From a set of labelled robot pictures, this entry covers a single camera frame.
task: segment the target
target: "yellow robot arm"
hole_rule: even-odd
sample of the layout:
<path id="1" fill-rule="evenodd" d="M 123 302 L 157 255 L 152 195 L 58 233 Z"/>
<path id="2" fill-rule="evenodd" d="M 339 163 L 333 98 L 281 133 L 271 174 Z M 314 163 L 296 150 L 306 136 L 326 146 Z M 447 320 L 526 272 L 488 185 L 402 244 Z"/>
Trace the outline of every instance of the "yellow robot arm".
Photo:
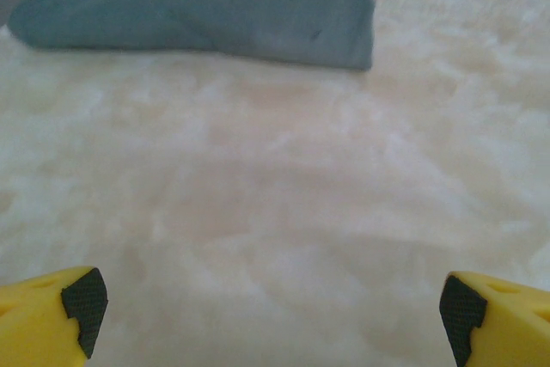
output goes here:
<path id="1" fill-rule="evenodd" d="M 107 308 L 97 268 L 0 286 L 0 367 L 82 367 Z"/>
<path id="2" fill-rule="evenodd" d="M 550 367 L 549 292 L 452 272 L 439 311 L 458 367 Z"/>

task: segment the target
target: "black textured grip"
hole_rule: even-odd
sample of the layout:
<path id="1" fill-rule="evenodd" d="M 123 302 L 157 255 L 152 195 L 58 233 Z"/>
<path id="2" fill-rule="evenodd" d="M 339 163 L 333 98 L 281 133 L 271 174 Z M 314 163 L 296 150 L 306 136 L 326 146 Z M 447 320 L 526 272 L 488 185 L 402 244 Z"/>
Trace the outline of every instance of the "black textured grip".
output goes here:
<path id="1" fill-rule="evenodd" d="M 78 344 L 86 357 L 91 358 L 107 309 L 107 288 L 100 270 L 94 268 L 63 289 L 61 300 L 67 316 L 78 321 Z"/>
<path id="2" fill-rule="evenodd" d="M 475 290 L 455 276 L 447 278 L 439 312 L 458 367 L 465 367 L 472 354 L 470 334 L 483 324 L 486 309 L 487 300 Z"/>

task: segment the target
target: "floor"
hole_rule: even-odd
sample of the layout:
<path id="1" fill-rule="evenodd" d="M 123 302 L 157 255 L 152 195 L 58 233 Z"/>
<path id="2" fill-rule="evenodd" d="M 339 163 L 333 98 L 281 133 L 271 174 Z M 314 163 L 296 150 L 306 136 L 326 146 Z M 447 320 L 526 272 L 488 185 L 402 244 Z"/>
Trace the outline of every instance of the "floor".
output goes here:
<path id="1" fill-rule="evenodd" d="M 0 284 L 104 274 L 90 367 L 455 365 L 472 270 L 550 290 L 550 0 L 378 0 L 373 70 L 0 35 Z"/>

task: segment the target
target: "fur rug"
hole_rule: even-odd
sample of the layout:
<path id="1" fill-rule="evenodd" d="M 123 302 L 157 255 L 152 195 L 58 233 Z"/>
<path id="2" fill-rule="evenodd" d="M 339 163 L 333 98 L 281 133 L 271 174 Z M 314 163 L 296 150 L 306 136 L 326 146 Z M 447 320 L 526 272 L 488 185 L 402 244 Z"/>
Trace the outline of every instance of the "fur rug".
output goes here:
<path id="1" fill-rule="evenodd" d="M 0 36 L 0 284 L 98 266 L 90 367 L 454 365 L 447 272 L 550 290 L 550 0 L 377 0 L 367 75 Z"/>

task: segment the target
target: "gray fabric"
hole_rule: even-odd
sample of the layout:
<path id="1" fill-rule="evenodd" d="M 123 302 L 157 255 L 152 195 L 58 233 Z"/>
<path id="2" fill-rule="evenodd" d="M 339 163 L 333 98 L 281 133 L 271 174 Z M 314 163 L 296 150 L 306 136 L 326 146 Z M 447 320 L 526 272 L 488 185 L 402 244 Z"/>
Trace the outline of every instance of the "gray fabric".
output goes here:
<path id="1" fill-rule="evenodd" d="M 26 0 L 11 33 L 37 48 L 224 52 L 368 70 L 374 0 Z"/>

